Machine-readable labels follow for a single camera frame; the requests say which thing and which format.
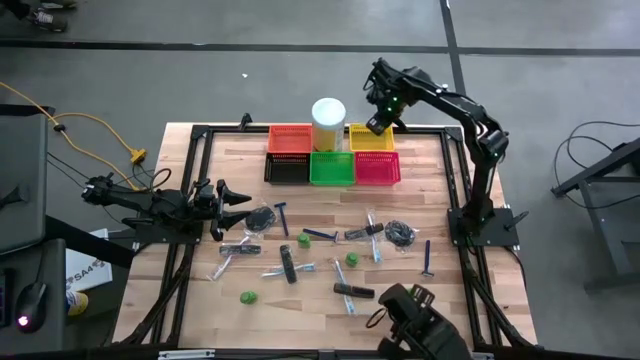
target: paper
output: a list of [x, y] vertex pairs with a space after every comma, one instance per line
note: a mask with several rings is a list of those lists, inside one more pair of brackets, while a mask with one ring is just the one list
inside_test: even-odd
[[[96, 230], [93, 236], [109, 241], [107, 229]], [[113, 280], [111, 264], [77, 251], [66, 250], [67, 291], [82, 291]]]

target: green basket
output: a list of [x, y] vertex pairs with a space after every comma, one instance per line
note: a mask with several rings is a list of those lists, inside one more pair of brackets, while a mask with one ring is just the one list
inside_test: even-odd
[[356, 182], [353, 153], [311, 153], [310, 178], [313, 185], [353, 185]]

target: mouse light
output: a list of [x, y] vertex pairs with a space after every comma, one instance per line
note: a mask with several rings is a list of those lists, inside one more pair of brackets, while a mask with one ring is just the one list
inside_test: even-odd
[[27, 326], [29, 324], [29, 318], [26, 316], [20, 316], [18, 318], [18, 324], [20, 324], [20, 326]]

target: red basket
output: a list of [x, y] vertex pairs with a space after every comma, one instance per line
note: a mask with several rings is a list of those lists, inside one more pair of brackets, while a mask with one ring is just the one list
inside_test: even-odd
[[269, 152], [272, 154], [309, 154], [312, 146], [311, 125], [269, 126]]
[[400, 181], [400, 158], [397, 152], [357, 152], [356, 184], [393, 185]]

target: plastic basket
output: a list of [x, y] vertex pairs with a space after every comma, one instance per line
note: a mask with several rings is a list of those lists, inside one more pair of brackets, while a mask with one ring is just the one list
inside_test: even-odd
[[309, 154], [313, 141], [311, 125], [269, 126], [269, 150], [276, 153]]
[[400, 181], [400, 158], [397, 152], [357, 152], [358, 185], [393, 185]]
[[264, 163], [264, 181], [274, 185], [309, 183], [309, 154], [270, 154]]
[[349, 125], [349, 148], [351, 151], [393, 151], [393, 129], [388, 127], [378, 136], [362, 124]]
[[311, 183], [313, 185], [353, 185], [355, 183], [353, 153], [311, 153]]

